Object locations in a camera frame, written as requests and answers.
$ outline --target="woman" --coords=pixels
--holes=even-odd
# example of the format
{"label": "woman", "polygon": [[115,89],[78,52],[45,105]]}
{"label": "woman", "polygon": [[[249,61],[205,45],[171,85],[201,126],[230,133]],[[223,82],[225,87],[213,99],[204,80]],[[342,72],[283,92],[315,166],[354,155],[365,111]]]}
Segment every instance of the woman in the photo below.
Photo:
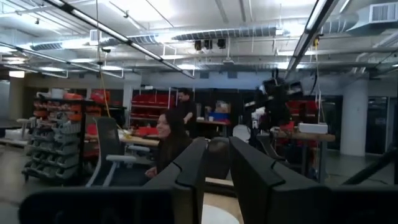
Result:
{"label": "woman", "polygon": [[160,115],[156,128],[160,142],[157,146],[156,166],[145,173],[149,178],[162,172],[192,142],[185,132],[184,120],[177,110],[168,110]]}

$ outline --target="desk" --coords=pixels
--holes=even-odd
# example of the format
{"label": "desk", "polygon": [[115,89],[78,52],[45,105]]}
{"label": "desk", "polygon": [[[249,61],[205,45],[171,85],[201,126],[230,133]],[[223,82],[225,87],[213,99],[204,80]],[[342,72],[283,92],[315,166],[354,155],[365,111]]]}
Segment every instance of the desk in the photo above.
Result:
{"label": "desk", "polygon": [[236,198],[205,193],[203,204],[218,207],[233,215],[240,224],[243,224],[241,209]]}
{"label": "desk", "polygon": [[212,124],[212,125],[220,125],[221,128],[221,132],[223,137],[228,137],[227,132],[226,132],[226,127],[229,126],[228,123],[226,122],[222,122],[222,121],[206,121],[206,120],[202,120],[202,119],[197,119],[197,123],[201,123],[201,124]]}
{"label": "desk", "polygon": [[[272,132],[275,138],[288,138],[288,139],[297,139],[297,140],[312,140],[312,141],[320,141],[321,148],[319,152],[319,165],[318,165],[318,179],[319,183],[325,183],[326,179],[326,151],[327,151],[327,142],[335,141],[335,136],[332,134],[314,134],[314,133],[301,133],[298,130],[294,132],[284,132],[284,131],[274,131]],[[307,152],[303,150],[303,163],[307,163]]]}
{"label": "desk", "polygon": [[[211,182],[214,184],[221,184],[227,186],[233,186],[234,184],[230,180],[221,180],[206,177],[206,182]],[[206,205],[212,205],[214,207],[221,208],[231,215],[233,215],[236,219],[238,219],[240,224],[243,224],[243,217],[241,213],[241,209],[239,207],[239,202],[234,197],[227,197],[223,195],[210,194],[205,193],[205,198],[203,199],[203,203]]]}
{"label": "desk", "polygon": [[159,141],[151,139],[143,139],[137,136],[131,136],[130,138],[122,137],[120,141],[126,144],[137,144],[140,146],[157,147]]}

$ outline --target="shelving unit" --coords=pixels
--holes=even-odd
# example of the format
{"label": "shelving unit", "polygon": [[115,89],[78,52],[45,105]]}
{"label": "shelving unit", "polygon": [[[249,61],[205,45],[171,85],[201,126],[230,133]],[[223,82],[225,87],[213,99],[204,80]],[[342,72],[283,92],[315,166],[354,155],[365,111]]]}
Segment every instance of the shelving unit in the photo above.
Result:
{"label": "shelving unit", "polygon": [[138,95],[132,95],[129,126],[133,121],[157,121],[165,110],[176,107],[177,93],[178,90],[173,88],[151,90],[140,88]]}
{"label": "shelving unit", "polygon": [[98,151],[85,152],[85,144],[90,143],[85,141],[87,117],[101,116],[103,105],[85,100],[38,98],[34,108],[31,160],[22,171],[25,181],[32,176],[62,185],[79,182],[84,159],[98,155]]}

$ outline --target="man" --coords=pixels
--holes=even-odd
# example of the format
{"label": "man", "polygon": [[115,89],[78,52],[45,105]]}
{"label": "man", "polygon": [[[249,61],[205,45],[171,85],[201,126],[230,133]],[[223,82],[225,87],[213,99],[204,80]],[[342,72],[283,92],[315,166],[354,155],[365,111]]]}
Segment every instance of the man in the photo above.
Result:
{"label": "man", "polygon": [[189,136],[191,138],[196,138],[197,106],[195,102],[191,100],[191,92],[186,88],[178,91],[177,109],[184,119],[185,129],[189,132]]}

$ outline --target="ceiling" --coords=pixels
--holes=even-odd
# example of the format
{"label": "ceiling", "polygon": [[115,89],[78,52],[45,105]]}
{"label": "ceiling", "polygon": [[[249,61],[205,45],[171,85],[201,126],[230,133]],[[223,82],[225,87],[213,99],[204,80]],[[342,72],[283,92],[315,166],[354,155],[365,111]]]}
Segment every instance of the ceiling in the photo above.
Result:
{"label": "ceiling", "polygon": [[[181,69],[263,71],[288,67],[316,0],[67,2]],[[319,28],[323,34],[319,46],[317,49],[310,46],[297,68],[318,69],[322,73],[391,73],[398,64],[395,54],[398,27],[391,22],[377,27],[368,24],[370,5],[384,2],[395,1],[339,0]],[[0,0],[0,3],[0,42],[68,61],[84,61],[79,64],[90,68],[97,68],[100,59],[107,68],[113,66],[114,70],[109,71],[113,74],[120,74],[121,69],[125,74],[172,71],[127,45],[107,39],[106,34],[102,36],[101,47],[111,51],[98,51],[97,46],[88,44],[90,30],[95,27],[45,1]],[[203,47],[204,39],[213,41],[212,49]],[[218,39],[225,39],[224,49],[218,47]],[[195,50],[195,40],[202,40],[201,50]],[[87,72],[81,67],[9,50],[3,50],[2,63],[35,70],[56,67],[63,73]]]}

